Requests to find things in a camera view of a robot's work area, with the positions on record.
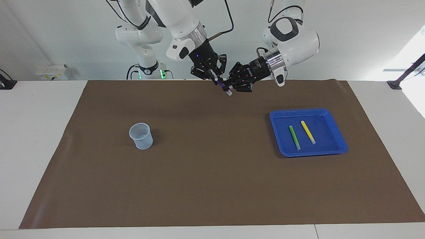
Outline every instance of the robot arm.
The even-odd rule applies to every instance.
[[[319,36],[316,31],[303,26],[303,11],[300,9],[302,8],[291,7],[286,10],[296,19],[281,17],[267,28],[263,39],[271,49],[247,65],[236,63],[230,70],[229,79],[224,82],[224,90],[251,92],[255,82],[270,75],[278,86],[283,86],[285,72],[290,66],[305,61],[319,51]]]
[[[148,46],[162,41],[161,29],[150,22],[141,0],[119,0],[118,4],[129,23],[116,28],[117,40],[133,49],[142,79],[162,78],[161,70],[165,66],[157,60],[154,50]]]
[[[177,62],[189,56],[194,64],[191,74],[204,80],[211,79],[216,85],[224,87],[222,74],[227,57],[214,52],[203,25],[192,10],[200,2],[202,0],[149,0],[173,37],[167,56]]]

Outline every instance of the brown mat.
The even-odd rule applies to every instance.
[[[318,107],[348,153],[285,158],[269,112]],[[138,122],[152,129],[145,151],[128,136]],[[423,221],[347,82],[228,97],[211,82],[90,81],[20,228]]]

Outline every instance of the white wall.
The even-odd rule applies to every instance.
[[[22,62],[67,64],[81,80],[122,79],[128,66],[136,63],[132,51],[115,39],[115,28],[122,22],[103,0],[2,1],[46,54],[40,56],[26,47],[19,39],[20,33],[10,29],[0,15],[0,67],[19,79],[35,79],[33,66],[25,73],[18,70],[16,65]],[[269,10],[268,0],[228,1],[235,30],[211,42],[218,54],[228,55],[227,71],[236,61],[245,64],[256,58],[255,49],[264,46],[261,33]],[[291,67],[289,78],[367,78],[394,58],[425,24],[421,9],[423,0],[309,0],[304,22],[318,31],[320,52]],[[204,0],[195,10],[208,36],[230,27],[223,0]],[[165,29],[164,40],[153,46],[157,57],[176,78],[193,78],[189,59],[176,63],[165,56],[170,41],[171,35]],[[22,57],[26,55],[39,57]]]

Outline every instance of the plastic cup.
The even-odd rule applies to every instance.
[[[148,149],[153,144],[150,127],[145,123],[137,123],[128,132],[138,149]]]

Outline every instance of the pen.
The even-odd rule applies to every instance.
[[[301,121],[301,124],[303,125],[304,130],[306,131],[307,135],[309,136],[311,142],[313,144],[316,143],[315,139],[313,138],[313,135],[311,134],[309,128],[307,127],[306,123],[304,122],[304,120]]]
[[[289,131],[291,131],[291,135],[294,140],[295,146],[297,147],[297,150],[301,150],[300,144],[298,142],[297,136],[295,135],[295,131],[292,125],[289,126]]]

